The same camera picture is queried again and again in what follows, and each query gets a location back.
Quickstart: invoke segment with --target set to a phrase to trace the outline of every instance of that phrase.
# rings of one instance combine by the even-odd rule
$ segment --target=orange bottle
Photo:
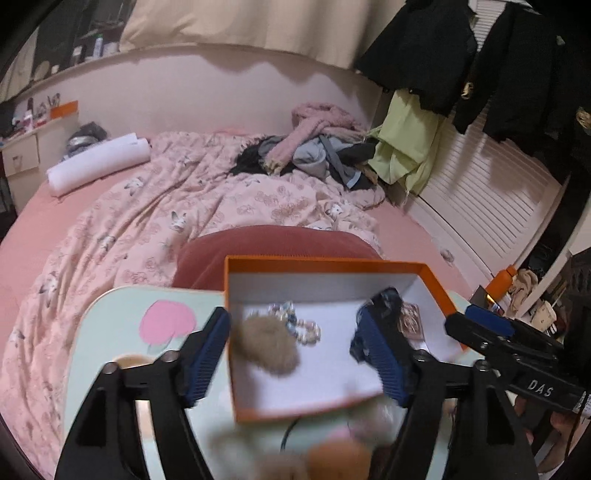
[[[486,292],[494,301],[499,301],[509,291],[513,283],[513,277],[517,275],[517,270],[513,265],[509,265],[505,270],[501,270],[496,277],[486,286]]]

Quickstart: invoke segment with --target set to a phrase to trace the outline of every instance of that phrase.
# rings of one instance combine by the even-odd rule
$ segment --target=white wall
[[[18,101],[17,115],[48,95],[79,101],[80,121],[96,121],[113,136],[135,131],[251,133],[292,130],[302,102],[335,103],[366,126],[380,88],[362,76],[293,54],[232,46],[172,46],[119,54],[57,73]]]

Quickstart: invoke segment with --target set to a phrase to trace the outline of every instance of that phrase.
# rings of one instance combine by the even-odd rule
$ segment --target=rolled white sheet
[[[64,160],[47,170],[47,180],[51,194],[60,197],[88,182],[148,160],[148,141],[129,134]]]

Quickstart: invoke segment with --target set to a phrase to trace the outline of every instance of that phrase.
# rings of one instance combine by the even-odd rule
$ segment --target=curtain
[[[137,0],[120,48],[246,45],[349,69],[403,4],[404,0]]]
[[[29,84],[38,32],[39,29],[37,28],[31,34],[0,82],[0,102],[11,99]]]

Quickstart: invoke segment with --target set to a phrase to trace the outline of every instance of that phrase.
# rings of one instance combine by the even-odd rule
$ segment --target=pink heart pattern
[[[158,300],[146,310],[139,324],[139,336],[149,345],[162,345],[195,330],[197,320],[184,303]]]

